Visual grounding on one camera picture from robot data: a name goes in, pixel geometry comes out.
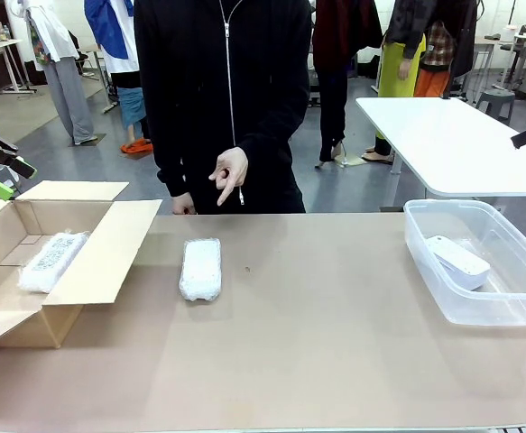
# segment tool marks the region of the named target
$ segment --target zipper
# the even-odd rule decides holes
[[[225,23],[225,43],[226,43],[226,75],[228,76],[228,101],[230,105],[230,124],[231,128],[233,130],[233,147],[236,147],[236,135],[235,135],[235,109],[233,107],[233,80],[230,76],[230,19],[233,17],[233,14],[235,13],[236,8],[243,2],[243,0],[239,0],[239,2],[235,5],[232,11],[230,11],[230,14],[228,16],[228,20],[225,18],[225,8],[223,7],[222,0],[218,0],[218,4],[220,5],[220,13],[223,16],[223,21]],[[241,187],[238,187],[238,198],[241,201],[241,206],[245,205],[245,197],[243,196],[243,189]]]

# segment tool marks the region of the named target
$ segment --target open cardboard box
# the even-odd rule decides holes
[[[111,304],[161,200],[116,201],[127,183],[44,181],[0,200],[0,346],[60,347],[86,304]],[[18,287],[20,269],[60,232],[90,237],[50,294]]]

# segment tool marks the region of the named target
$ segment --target white shirt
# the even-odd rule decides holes
[[[68,29],[62,25],[58,16],[54,13],[54,6],[51,1],[23,0],[22,8],[15,12],[13,10],[14,14],[24,19],[26,19],[26,11],[30,12],[32,21],[36,26],[36,32],[40,35],[44,48],[48,51],[53,61],[60,61],[64,57],[79,58]],[[40,65],[37,62],[35,63],[37,69],[42,70],[42,68],[39,68]]]
[[[106,70],[110,74],[136,72],[140,68],[138,67],[136,41],[134,40],[134,18],[132,16],[128,16],[128,11],[126,10],[124,0],[110,0],[110,4],[115,11],[116,19],[118,20],[118,24],[120,24],[120,30],[122,30],[122,36],[125,40],[128,59],[117,59],[116,57],[112,57],[103,47],[102,54],[104,55]]]

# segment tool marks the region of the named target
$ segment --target person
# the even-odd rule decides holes
[[[429,49],[420,61],[415,97],[440,97],[451,76],[460,77],[473,68],[475,0],[439,2],[430,22],[426,32]]]
[[[347,70],[355,54],[383,40],[374,0],[317,0],[313,61],[320,92],[322,146],[316,168],[344,150]]]
[[[37,70],[43,70],[52,102],[74,144],[96,140],[84,88],[76,68],[78,52],[50,0],[10,0],[11,11],[26,21]]]
[[[436,0],[396,0],[389,29],[383,40],[383,65],[379,97],[413,97],[421,53],[425,51],[425,29]],[[392,164],[391,145],[377,132],[375,146],[362,158]]]
[[[137,0],[134,33],[173,213],[304,212],[289,139],[309,102],[309,0]]]
[[[85,0],[84,13],[116,87],[128,143],[123,153],[151,152],[138,55],[134,40],[134,0]],[[135,127],[143,137],[136,140]]]

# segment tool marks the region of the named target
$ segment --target gray pants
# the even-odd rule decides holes
[[[56,111],[74,143],[92,137],[94,125],[74,58],[63,57],[43,68]]]

